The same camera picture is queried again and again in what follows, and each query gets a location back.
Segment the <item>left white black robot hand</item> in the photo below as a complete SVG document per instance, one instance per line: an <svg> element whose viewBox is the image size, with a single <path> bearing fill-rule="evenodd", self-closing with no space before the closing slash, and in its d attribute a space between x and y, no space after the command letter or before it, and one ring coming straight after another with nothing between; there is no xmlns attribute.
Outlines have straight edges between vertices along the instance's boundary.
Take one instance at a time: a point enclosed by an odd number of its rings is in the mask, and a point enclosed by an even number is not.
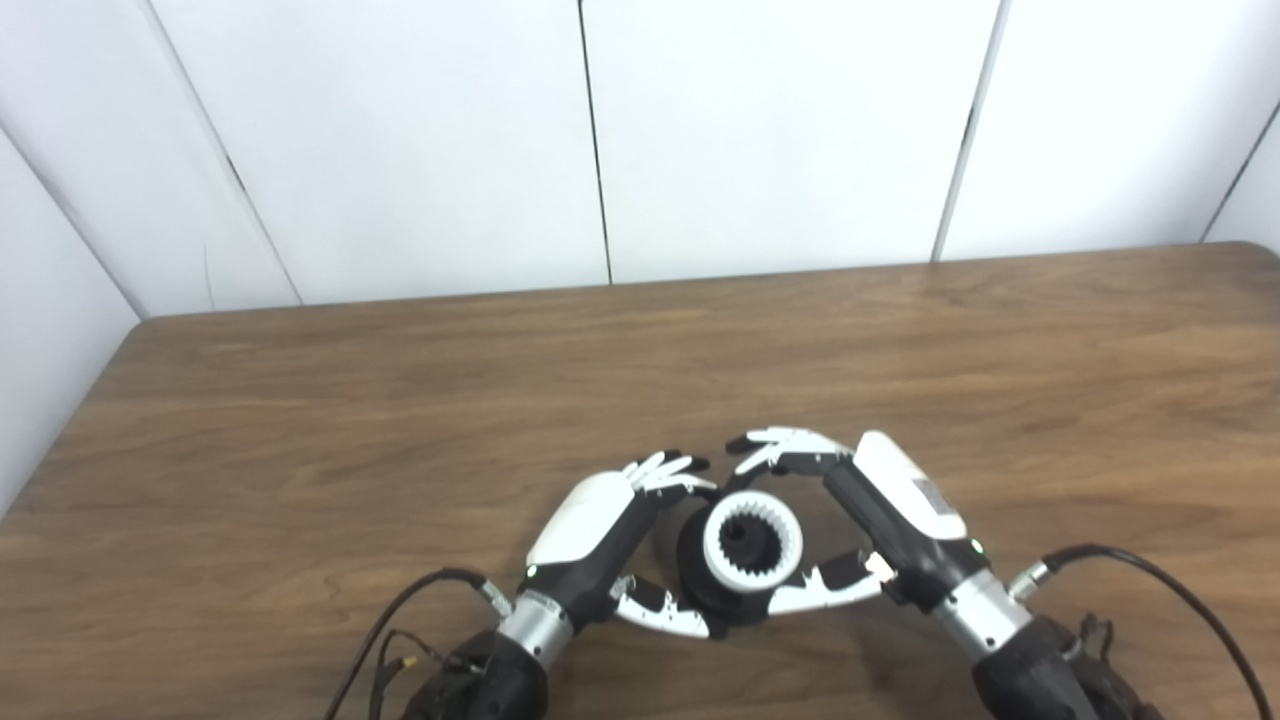
<svg viewBox="0 0 1280 720"><path fill-rule="evenodd" d="M716 483L699 475L708 468L704 457L673 448L580 480L527 552L520 591L556 603L575 633L620 614L657 632L724 638L723 621L705 618L666 588L625 574L660 512L691 496L719 493Z"/></svg>

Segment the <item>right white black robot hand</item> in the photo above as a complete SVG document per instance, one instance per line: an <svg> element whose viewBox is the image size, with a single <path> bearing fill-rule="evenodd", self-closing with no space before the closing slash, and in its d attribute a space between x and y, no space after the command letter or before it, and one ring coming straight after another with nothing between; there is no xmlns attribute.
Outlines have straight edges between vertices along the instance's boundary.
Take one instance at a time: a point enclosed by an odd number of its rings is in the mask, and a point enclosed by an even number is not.
<svg viewBox="0 0 1280 720"><path fill-rule="evenodd" d="M993 577L957 510L883 432L868 430L847 447L815 430L767 427L728 441L724 450L737 457L733 489L765 473L819 478L870 541L887 569L881 584L897 603L932 612Z"/></svg>

